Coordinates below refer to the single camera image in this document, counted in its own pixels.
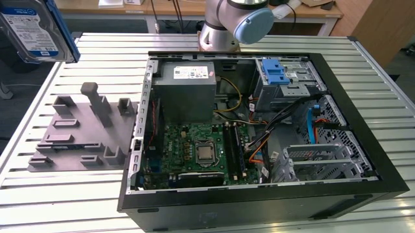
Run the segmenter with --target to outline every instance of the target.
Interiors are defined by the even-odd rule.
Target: connector
[[[315,117],[319,117],[322,115],[322,109],[320,109],[320,106],[318,104],[314,105],[314,107],[311,108],[311,114]]]
[[[268,78],[270,85],[288,85],[290,79],[284,74],[284,67],[280,65],[276,59],[262,60],[262,68]]]

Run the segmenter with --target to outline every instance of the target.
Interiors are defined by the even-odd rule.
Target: blue hard drive label
[[[36,56],[56,56],[58,47],[50,33],[39,25],[36,10],[4,7],[1,14],[25,49]]]

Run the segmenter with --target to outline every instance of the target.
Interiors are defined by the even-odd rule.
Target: aluminum workbench
[[[140,232],[127,215],[116,212],[122,170],[31,173],[27,162],[55,113],[56,95],[87,101],[82,83],[96,82],[108,101],[139,101],[147,52],[196,51],[198,37],[84,33],[76,43],[80,62],[55,64],[0,157],[1,233]],[[268,36],[242,45],[242,51],[323,54],[411,191],[338,219],[192,232],[415,232],[415,106],[359,42],[346,37]]]

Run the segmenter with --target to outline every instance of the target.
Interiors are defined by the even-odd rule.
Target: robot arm
[[[268,33],[274,14],[268,0],[208,0],[199,43],[204,51],[235,51]]]

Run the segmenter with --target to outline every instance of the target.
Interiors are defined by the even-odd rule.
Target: ram slot
[[[246,161],[244,161],[244,153],[243,153],[243,148],[242,148],[242,142],[240,142],[240,137],[239,137],[239,132],[238,132],[238,126],[232,126],[234,127],[234,151],[236,152],[236,157],[238,157],[238,161],[239,161],[239,176],[246,177],[247,173],[246,171]]]
[[[230,179],[238,180],[238,178],[243,176],[244,168],[242,168],[240,164],[243,154],[238,130],[235,126],[226,124],[223,125],[223,138]]]
[[[236,153],[234,152],[234,142],[232,142],[232,130],[231,125],[223,125],[223,140],[224,140],[224,150],[226,150],[226,157],[227,157],[227,166],[228,166],[228,175],[230,179],[238,179],[238,157]]]

